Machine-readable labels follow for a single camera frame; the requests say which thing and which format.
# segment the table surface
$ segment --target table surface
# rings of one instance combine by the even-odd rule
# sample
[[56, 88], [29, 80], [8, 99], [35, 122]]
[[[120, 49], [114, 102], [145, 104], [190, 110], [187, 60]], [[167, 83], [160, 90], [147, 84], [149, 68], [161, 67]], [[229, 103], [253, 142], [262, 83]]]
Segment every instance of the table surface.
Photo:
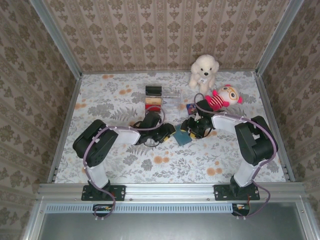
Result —
[[[89, 74], [82, 83], [64, 145], [55, 183], [86, 183], [82, 160], [72, 148], [75, 139], [96, 119], [110, 126], [129, 126], [145, 114], [145, 85], [157, 84], [181, 90], [181, 103], [166, 122], [181, 124], [188, 118], [186, 104], [197, 89], [190, 89], [189, 72]], [[252, 72], [218, 72], [214, 88], [231, 84], [244, 103], [227, 111], [247, 118], [266, 120], [265, 110]], [[235, 135], [214, 130], [203, 139], [179, 146], [174, 137], [157, 147], [118, 144], [103, 162], [112, 183], [227, 183], [237, 171], [242, 156]], [[264, 166], [257, 182], [285, 182], [278, 156]]]

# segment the purple cable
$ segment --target purple cable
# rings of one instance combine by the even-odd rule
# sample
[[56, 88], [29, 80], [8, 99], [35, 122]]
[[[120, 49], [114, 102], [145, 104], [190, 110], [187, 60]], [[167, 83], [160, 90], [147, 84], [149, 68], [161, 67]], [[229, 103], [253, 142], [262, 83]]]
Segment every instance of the purple cable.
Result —
[[[166, 114], [165, 114], [165, 111], [162, 109], [162, 107], [153, 105], [153, 106], [148, 107], [146, 110], [148, 111], [150, 108], [154, 108], [154, 107], [157, 107], [157, 108], [159, 108], [159, 109], [162, 110], [163, 120], [161, 121], [161, 123], [160, 123], [159, 125], [157, 125], [157, 126], [155, 126], [155, 127], [150, 127], [150, 128], [134, 128], [134, 127], [131, 127], [131, 126], [130, 126], [129, 128], [130, 128], [130, 129], [134, 129], [134, 130], [139, 130], [139, 131], [150, 131], [150, 130], [155, 130], [155, 129], [157, 129], [157, 128], [159, 128], [162, 124], [164, 124], [165, 119], [166, 119]], [[89, 173], [88, 173], [88, 170], [87, 170], [88, 164], [87, 164], [86, 160], [87, 160], [88, 153], [89, 153], [90, 149], [92, 148], [92, 146], [94, 145], [94, 143], [96, 142], [96, 140], [97, 140], [105, 131], [107, 131], [108, 129], [116, 129], [116, 128], [117, 128], [116, 126], [106, 126], [106, 127], [103, 128], [100, 132], [98, 132], [98, 134], [92, 139], [92, 141], [90, 142], [90, 144], [89, 144], [88, 147], [86, 148], [86, 150], [85, 150], [85, 152], [84, 152], [84, 155], [83, 155], [83, 161], [82, 161], [82, 162], [83, 162], [83, 165], [84, 165], [84, 172], [85, 172], [86, 176], [88, 177], [89, 182], [90, 182], [91, 185], [92, 185], [94, 188], [96, 188], [97, 190], [99, 190], [99, 191], [101, 191], [101, 192], [109, 195], [109, 196], [111, 197], [111, 199], [112, 199], [112, 202], [113, 202], [113, 203], [112, 203], [112, 208], [111, 208], [110, 212], [109, 212], [106, 216], [104, 216], [104, 217], [99, 217], [99, 216], [97, 216], [97, 209], [103, 208], [103, 206], [97, 207], [97, 208], [94, 210], [94, 213], [93, 213], [93, 214], [94, 214], [96, 220], [97, 220], [97, 219], [102, 219], [102, 220], [103, 220], [104, 218], [107, 218], [107, 217], [109, 217], [109, 216], [111, 215], [111, 213], [115, 210], [115, 207], [116, 207], [116, 199], [115, 199], [115, 197], [114, 197], [110, 192], [108, 192], [108, 191], [106, 191], [106, 190], [98, 187], [98, 186], [94, 183], [94, 181], [91, 179], [91, 177], [90, 177], [90, 175], [89, 175]]]
[[196, 106], [198, 109], [200, 109], [200, 110], [203, 111], [204, 113], [215, 114], [215, 115], [219, 115], [219, 116], [227, 116], [227, 117], [230, 117], [230, 118], [233, 118], [233, 119], [236, 119], [236, 120], [239, 120], [239, 119], [240, 119], [240, 120], [247, 121], [248, 123], [256, 126], [256, 127], [259, 128], [261, 131], [263, 131], [263, 132], [265, 133], [265, 135], [266, 135], [266, 136], [270, 139], [270, 141], [271, 141], [271, 144], [272, 144], [272, 147], [273, 147], [273, 154], [272, 154], [272, 156], [271, 156], [268, 160], [266, 160], [265, 162], [261, 163], [261, 165], [255, 170], [255, 172], [254, 172], [254, 174], [253, 174], [253, 176], [252, 176], [252, 178], [251, 178], [251, 181], [253, 182], [253, 184], [254, 184], [255, 186], [257, 186], [258, 188], [260, 188], [260, 189], [262, 189], [262, 190], [264, 190], [264, 191], [266, 191], [266, 192], [268, 193], [267, 199], [265, 200], [265, 202], [263, 203], [263, 205], [262, 205], [257, 211], [255, 211], [254, 213], [249, 214], [249, 215], [247, 215], [247, 216], [242, 216], [239, 212], [234, 211], [236, 214], [240, 215], [240, 217], [242, 217], [242, 218], [253, 217], [254, 215], [256, 215], [257, 213], [259, 213], [259, 212], [267, 205], [267, 203], [269, 202], [269, 200], [270, 200], [270, 198], [271, 198], [271, 193], [270, 193], [266, 188], [258, 185], [258, 184], [254, 181], [254, 179], [255, 179], [255, 177], [257, 176], [257, 174], [259, 173], [261, 167], [264, 166], [264, 165], [266, 165], [266, 164], [268, 164], [268, 163], [270, 163], [270, 162], [276, 157], [276, 154], [277, 154], [276, 142], [275, 142], [275, 140], [273, 139], [273, 137], [271, 136], [271, 134], [270, 134], [266, 129], [264, 129], [262, 126], [260, 126], [259, 124], [257, 124], [256, 122], [254, 122], [254, 121], [252, 121], [252, 120], [250, 120], [250, 119], [248, 119], [248, 118], [245, 118], [245, 117], [242, 117], [242, 116], [239, 116], [239, 115], [235, 115], [235, 114], [221, 113], [221, 112], [215, 112], [215, 111], [207, 111], [207, 110], [201, 108], [200, 106], [198, 106], [198, 104], [197, 104], [197, 102], [196, 102], [196, 97], [197, 97], [198, 95], [201, 95], [202, 98], [205, 99], [205, 96], [204, 96], [202, 93], [197, 93], [197, 94], [194, 96], [194, 104], [195, 104], [195, 106]]

